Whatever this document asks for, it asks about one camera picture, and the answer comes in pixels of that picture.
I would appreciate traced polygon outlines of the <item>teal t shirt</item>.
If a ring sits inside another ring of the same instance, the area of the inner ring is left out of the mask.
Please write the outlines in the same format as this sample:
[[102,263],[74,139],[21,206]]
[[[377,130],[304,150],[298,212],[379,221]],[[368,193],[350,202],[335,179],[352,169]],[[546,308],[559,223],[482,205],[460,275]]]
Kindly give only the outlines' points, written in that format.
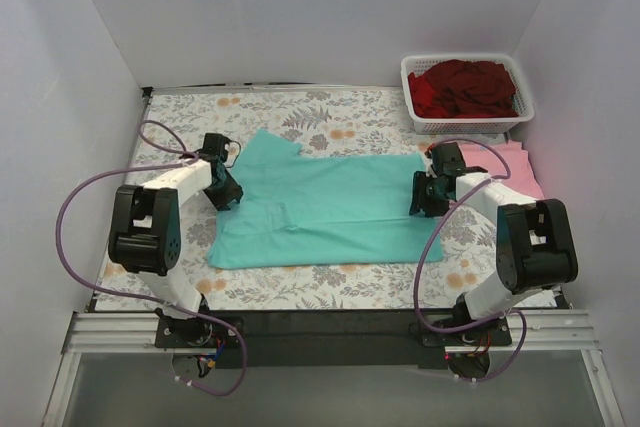
[[258,131],[233,176],[241,201],[217,215],[213,268],[415,263],[442,259],[424,246],[437,225],[411,215],[419,154],[305,157],[301,146]]

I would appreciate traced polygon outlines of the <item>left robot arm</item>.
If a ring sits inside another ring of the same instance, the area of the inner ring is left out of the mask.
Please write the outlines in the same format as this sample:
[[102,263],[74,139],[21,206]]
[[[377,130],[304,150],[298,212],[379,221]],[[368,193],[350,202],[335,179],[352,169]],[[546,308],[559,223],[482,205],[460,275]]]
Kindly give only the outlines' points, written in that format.
[[241,201],[243,189],[220,162],[176,164],[152,180],[116,190],[108,239],[109,259],[147,288],[120,295],[153,302],[163,314],[181,319],[178,334],[193,347],[205,345],[213,333],[207,301],[179,265],[181,208],[199,194],[224,211]]

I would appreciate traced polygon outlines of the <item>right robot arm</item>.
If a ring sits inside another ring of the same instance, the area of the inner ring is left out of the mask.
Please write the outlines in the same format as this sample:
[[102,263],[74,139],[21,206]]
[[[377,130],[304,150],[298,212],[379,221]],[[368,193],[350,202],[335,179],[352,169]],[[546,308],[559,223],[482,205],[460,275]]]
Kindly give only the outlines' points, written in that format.
[[[503,181],[504,175],[470,172],[460,176],[417,171],[412,181],[411,215],[439,219],[419,258],[413,287],[414,312],[419,324],[437,333],[454,334],[475,344],[489,331],[489,322],[543,290],[571,283],[578,260],[566,207],[558,199],[520,194]],[[467,205],[496,229],[495,271],[459,298],[451,309],[452,323],[438,327],[423,316],[419,281],[426,257],[452,214]]]

